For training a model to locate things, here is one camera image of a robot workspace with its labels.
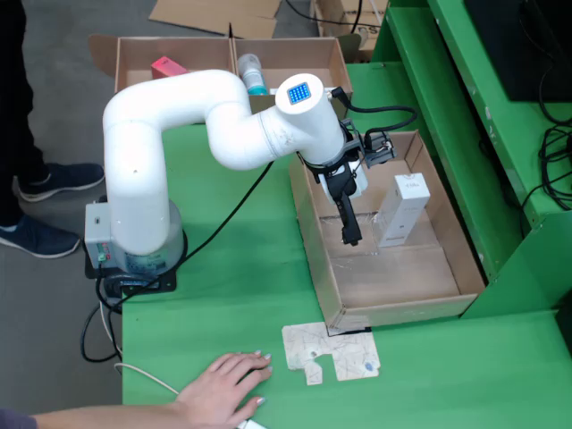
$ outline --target concrete floor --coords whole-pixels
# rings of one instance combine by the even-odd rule
[[[114,83],[92,64],[89,34],[209,35],[149,21],[155,1],[24,0],[24,55],[35,90],[30,122],[47,161],[103,163],[101,117]],[[305,13],[309,8],[309,0],[293,3]],[[276,38],[317,36],[315,24],[286,4],[277,20]],[[84,207],[103,193],[102,184],[22,207],[82,235]],[[80,356],[81,328],[97,303],[94,284],[83,275],[83,261],[81,251],[46,261],[0,248],[0,407],[32,414],[121,403],[121,378],[113,364],[89,364]],[[103,356],[110,351],[100,319],[94,319],[88,352]]]

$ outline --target open cardboard box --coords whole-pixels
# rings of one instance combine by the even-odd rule
[[[483,278],[433,161],[417,132],[391,134],[398,157],[366,170],[369,186],[352,200],[363,239],[341,242],[342,223],[320,184],[294,158],[290,179],[315,291],[330,329],[402,324],[461,315]],[[420,172],[431,197],[403,246],[378,248],[372,220],[396,174]]]
[[[262,64],[268,91],[278,88],[297,73],[311,73],[324,83],[325,88],[342,87],[351,98],[353,88],[337,38],[273,38],[260,40],[234,39],[235,69],[244,54],[254,54]],[[274,105],[274,96],[250,96],[253,113]],[[347,109],[340,100],[332,105],[338,118],[346,117]]]
[[[152,80],[151,63],[168,56],[190,72],[218,69],[236,73],[229,38],[116,38],[89,37],[96,66],[115,77],[115,92]]]
[[[367,0],[363,2],[359,24],[355,31],[356,35],[360,35],[361,43],[352,62],[367,63],[371,60],[380,33],[378,26],[383,23],[383,15],[388,3],[388,0],[374,0],[375,12],[371,2]],[[318,25],[320,36],[336,38],[349,36],[352,24],[356,20],[358,0],[312,0],[312,5],[315,9],[316,18],[348,24],[338,25],[320,22]]]

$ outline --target label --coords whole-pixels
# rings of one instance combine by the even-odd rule
[[[125,252],[125,264],[130,273],[147,274],[167,267],[167,251],[154,253],[146,257]]]

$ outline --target blue led display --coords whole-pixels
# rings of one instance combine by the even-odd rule
[[[288,90],[288,97],[290,97],[290,103],[293,105],[310,98],[310,96],[310,88],[306,82]]]

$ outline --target green surface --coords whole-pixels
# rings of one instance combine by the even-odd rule
[[[476,109],[488,130],[500,161],[513,189],[522,203],[528,192],[541,181],[538,149],[545,130],[551,127],[537,103],[512,102],[496,75],[483,44],[471,22],[463,0],[429,0],[434,17],[455,60]],[[572,116],[572,104],[547,104],[553,115]],[[551,177],[570,170],[567,159],[551,167]],[[572,178],[562,181],[562,189],[570,189]],[[526,205],[531,224],[547,213],[561,209],[541,190]]]
[[[354,88],[354,95],[351,99],[353,105],[357,107],[408,105],[415,108],[419,113],[418,119],[400,131],[419,130],[429,152],[435,155],[431,135],[425,125],[423,114],[402,63],[348,64],[348,72]],[[406,112],[358,114],[348,111],[348,117],[354,121],[362,133],[365,133],[373,127],[383,127],[405,121],[409,114]]]
[[[521,241],[518,212],[506,204],[429,8],[386,16],[433,143],[488,279]]]
[[[463,316],[506,315],[556,307],[572,289],[570,243],[572,212],[549,214],[526,235],[498,278]]]
[[[170,196],[193,248],[233,209],[259,172],[211,157],[204,126],[164,134]],[[282,327],[323,320],[290,191],[277,163],[220,236],[178,273],[170,294],[137,297],[123,314],[124,361],[181,389],[227,351],[273,353],[268,401],[256,421],[290,427],[537,428],[572,419],[572,363],[551,313],[374,329],[377,378],[324,384],[287,369]],[[172,394],[124,370],[126,404]]]

